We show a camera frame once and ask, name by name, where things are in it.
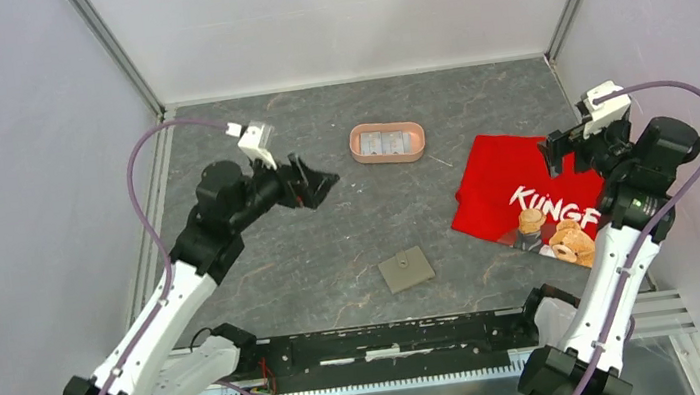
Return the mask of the pink oval tray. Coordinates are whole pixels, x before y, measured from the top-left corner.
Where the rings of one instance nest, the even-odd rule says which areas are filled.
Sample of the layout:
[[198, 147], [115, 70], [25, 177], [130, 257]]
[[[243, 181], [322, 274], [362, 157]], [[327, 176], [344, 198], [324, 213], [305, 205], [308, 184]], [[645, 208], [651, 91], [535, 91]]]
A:
[[362, 123], [349, 136], [352, 157], [361, 164], [414, 163], [426, 146], [425, 131], [414, 122]]

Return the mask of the grey credit card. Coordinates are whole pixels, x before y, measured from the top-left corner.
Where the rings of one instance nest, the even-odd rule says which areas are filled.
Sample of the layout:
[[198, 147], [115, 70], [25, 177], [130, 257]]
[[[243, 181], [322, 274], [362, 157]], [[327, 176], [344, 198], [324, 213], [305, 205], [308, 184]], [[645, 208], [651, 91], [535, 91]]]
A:
[[380, 156], [384, 153], [381, 132], [362, 132], [360, 134], [360, 152], [364, 156]]
[[411, 140], [408, 132], [395, 130], [381, 132], [384, 155], [405, 155], [411, 152]]

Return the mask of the grey card holder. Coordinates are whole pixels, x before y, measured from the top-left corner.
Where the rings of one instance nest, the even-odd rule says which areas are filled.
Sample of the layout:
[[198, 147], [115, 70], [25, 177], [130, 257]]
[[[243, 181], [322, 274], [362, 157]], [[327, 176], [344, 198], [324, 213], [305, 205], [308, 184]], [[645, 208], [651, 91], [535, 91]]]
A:
[[403, 292], [435, 277], [435, 271], [418, 246], [396, 253], [394, 257], [381, 262], [378, 268], [392, 294]]

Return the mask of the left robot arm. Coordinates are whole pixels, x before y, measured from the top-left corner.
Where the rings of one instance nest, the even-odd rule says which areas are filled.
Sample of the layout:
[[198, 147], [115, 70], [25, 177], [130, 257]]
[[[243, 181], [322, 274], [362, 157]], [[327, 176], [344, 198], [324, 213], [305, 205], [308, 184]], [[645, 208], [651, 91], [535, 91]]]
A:
[[274, 168], [259, 160], [251, 167], [249, 175], [229, 160], [204, 168], [164, 280], [113, 352], [90, 377], [74, 375], [63, 395], [197, 395], [222, 377], [254, 375], [257, 349], [222, 335], [212, 335], [172, 368], [164, 366], [244, 251], [242, 232], [277, 205], [317, 209], [340, 178], [311, 169], [293, 154]]

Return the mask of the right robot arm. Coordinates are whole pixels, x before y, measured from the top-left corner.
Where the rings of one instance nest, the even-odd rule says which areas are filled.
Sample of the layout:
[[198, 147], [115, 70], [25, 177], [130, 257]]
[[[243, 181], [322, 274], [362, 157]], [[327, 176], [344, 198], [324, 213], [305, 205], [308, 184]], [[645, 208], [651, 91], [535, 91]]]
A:
[[603, 219], [583, 296], [547, 284], [530, 294], [519, 320], [522, 334], [540, 344], [519, 378], [522, 395], [631, 395], [621, 377], [633, 328], [632, 310], [649, 265], [675, 220], [668, 194], [681, 165], [700, 154], [692, 126], [657, 117], [630, 140], [631, 124], [616, 120], [586, 137], [580, 127], [551, 133], [540, 151], [552, 175], [572, 164], [604, 181]]

